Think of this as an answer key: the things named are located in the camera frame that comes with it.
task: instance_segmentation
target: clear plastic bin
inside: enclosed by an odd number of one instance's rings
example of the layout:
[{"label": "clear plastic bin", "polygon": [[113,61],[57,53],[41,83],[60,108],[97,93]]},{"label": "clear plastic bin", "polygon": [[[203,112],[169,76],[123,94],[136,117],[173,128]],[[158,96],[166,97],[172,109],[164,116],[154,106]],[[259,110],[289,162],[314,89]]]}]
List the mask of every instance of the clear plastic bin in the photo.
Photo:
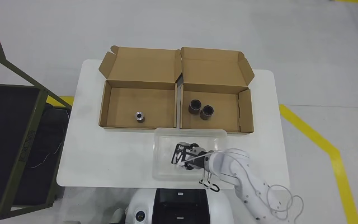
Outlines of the clear plastic bin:
[{"label": "clear plastic bin", "polygon": [[206,151],[224,150],[226,137],[224,130],[157,128],[154,132],[152,177],[160,181],[199,181],[203,169],[186,170],[171,164],[176,145],[195,142]]}]

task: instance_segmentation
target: yellow floor line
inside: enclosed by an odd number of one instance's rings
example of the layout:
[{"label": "yellow floor line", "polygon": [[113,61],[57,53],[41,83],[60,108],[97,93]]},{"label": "yellow floor line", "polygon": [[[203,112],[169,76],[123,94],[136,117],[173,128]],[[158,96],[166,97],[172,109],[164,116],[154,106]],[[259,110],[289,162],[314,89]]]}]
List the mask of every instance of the yellow floor line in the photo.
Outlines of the yellow floor line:
[{"label": "yellow floor line", "polygon": [[[60,96],[61,99],[63,99],[65,102],[67,102],[69,105],[72,106],[73,104],[73,96]],[[60,104],[57,100],[55,100],[54,98],[52,98],[51,96],[47,97],[46,102],[48,102],[49,104],[51,104],[52,106],[64,106],[62,104]]]},{"label": "yellow floor line", "polygon": [[335,173],[338,190],[340,192],[343,209],[346,214],[347,223],[357,224],[357,210],[339,149],[295,115],[285,105],[280,105],[280,114],[329,155],[333,172]]},{"label": "yellow floor line", "polygon": [[336,0],[336,2],[350,2],[350,3],[358,3],[358,0]]}]

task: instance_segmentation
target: white table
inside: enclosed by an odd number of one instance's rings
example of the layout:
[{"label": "white table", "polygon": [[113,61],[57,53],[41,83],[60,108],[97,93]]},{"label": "white table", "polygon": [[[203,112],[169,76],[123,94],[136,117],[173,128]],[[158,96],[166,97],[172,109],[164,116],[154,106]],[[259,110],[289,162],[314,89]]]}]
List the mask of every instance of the white table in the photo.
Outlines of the white table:
[{"label": "white table", "polygon": [[[57,183],[61,186],[114,188],[202,188],[197,182],[152,178],[153,130],[104,129],[98,126],[104,76],[101,60],[82,64]],[[250,83],[255,132],[229,135],[228,147],[251,155],[253,172],[269,184],[289,187],[274,75],[254,70]],[[221,185],[222,189],[232,188]]]}]

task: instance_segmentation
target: wire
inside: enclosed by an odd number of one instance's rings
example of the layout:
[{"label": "wire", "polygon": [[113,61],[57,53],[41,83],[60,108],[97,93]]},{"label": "wire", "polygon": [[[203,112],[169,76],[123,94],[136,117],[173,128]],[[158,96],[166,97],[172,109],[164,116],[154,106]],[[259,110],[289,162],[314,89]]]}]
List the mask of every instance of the wire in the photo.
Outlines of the wire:
[{"label": "wire", "polygon": [[[66,111],[66,114],[67,114],[67,117],[68,117],[68,122],[69,122],[69,114],[68,114],[68,112],[67,112],[66,109],[65,109],[65,111]],[[64,129],[64,127],[63,127],[63,123],[62,123],[62,131],[63,131],[63,134],[64,134],[64,133],[65,133],[65,129]],[[57,150],[56,150],[54,153],[52,153],[52,155],[54,155],[54,154],[57,153],[57,151],[58,151],[58,149],[60,149],[60,146],[62,145],[62,143],[63,143],[63,141],[60,142],[59,146],[57,147]],[[34,168],[40,166],[41,164],[43,164],[43,163],[46,161],[46,159],[47,159],[47,157],[48,157],[49,155],[51,155],[51,153],[48,153],[47,156],[45,157],[45,159],[44,159],[41,163],[37,164],[36,166],[33,166],[33,167],[28,167],[28,166],[27,166],[27,168],[34,169]]]},{"label": "wire", "polygon": [[[241,150],[241,149],[239,149],[239,148],[229,148],[229,149],[227,149],[227,150],[240,150],[240,151],[243,151],[243,150]],[[184,164],[185,162],[188,162],[188,161],[191,161],[191,160],[195,160],[196,158],[204,157],[204,156],[211,155],[211,154],[214,154],[214,153],[222,153],[222,154],[224,154],[224,156],[228,156],[228,157],[232,158],[234,161],[236,161],[236,162],[241,166],[241,168],[244,170],[244,172],[245,172],[245,174],[246,174],[246,177],[247,177],[247,179],[248,179],[248,181],[249,181],[249,183],[250,183],[252,189],[255,191],[256,196],[258,196],[258,198],[260,199],[260,201],[265,205],[265,207],[267,207],[267,208],[270,210],[270,213],[271,213],[274,217],[276,217],[278,220],[283,220],[283,221],[284,221],[284,220],[287,220],[288,215],[289,215],[289,209],[290,209],[290,208],[292,207],[292,205],[293,205],[293,200],[294,200],[294,198],[299,198],[299,199],[302,201],[302,207],[301,207],[301,211],[298,213],[298,215],[297,215],[297,216],[295,217],[295,219],[294,219],[294,224],[296,224],[297,218],[303,213],[303,210],[304,210],[304,202],[303,202],[302,197],[299,196],[299,195],[292,195],[291,191],[290,191],[287,187],[282,186],[282,185],[280,185],[280,184],[275,184],[275,185],[270,186],[270,187],[268,188],[267,192],[266,192],[266,200],[267,200],[267,204],[266,204],[266,203],[263,201],[263,199],[260,197],[260,192],[253,186],[253,184],[252,184],[252,182],[251,182],[251,179],[250,179],[250,177],[249,177],[249,175],[248,175],[246,169],[244,168],[244,166],[241,164],[241,162],[240,162],[237,158],[235,158],[235,157],[233,157],[233,156],[231,156],[231,155],[227,155],[227,154],[226,154],[227,150],[217,150],[217,151],[214,151],[214,152],[211,152],[211,153],[207,153],[207,154],[205,154],[205,155],[197,156],[197,157],[191,158],[191,159],[189,159],[189,160],[179,162],[178,165],[179,165],[179,164]],[[274,187],[274,186],[279,186],[279,187],[281,187],[281,188],[284,188],[284,189],[290,194],[290,200],[287,202],[286,209],[284,209],[284,210],[274,209],[274,208],[272,208],[271,205],[270,205],[270,202],[269,202],[269,191],[270,191],[271,188]],[[286,216],[285,216],[285,218],[280,218],[280,217],[278,217],[277,215],[274,215],[273,212],[286,212]]]}]

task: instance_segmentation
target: dark metal cylinder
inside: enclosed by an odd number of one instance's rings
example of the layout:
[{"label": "dark metal cylinder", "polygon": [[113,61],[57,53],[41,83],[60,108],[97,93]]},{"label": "dark metal cylinder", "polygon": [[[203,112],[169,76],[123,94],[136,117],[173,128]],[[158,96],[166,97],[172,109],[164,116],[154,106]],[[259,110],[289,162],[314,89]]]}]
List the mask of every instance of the dark metal cylinder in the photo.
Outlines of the dark metal cylinder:
[{"label": "dark metal cylinder", "polygon": [[192,100],[189,104],[189,113],[198,114],[200,112],[201,102],[199,100]]},{"label": "dark metal cylinder", "polygon": [[203,120],[208,120],[214,113],[214,108],[212,106],[204,106],[200,112],[200,118]]},{"label": "dark metal cylinder", "polygon": [[138,123],[143,123],[145,120],[143,112],[137,112],[135,113],[135,118],[138,121]]}]

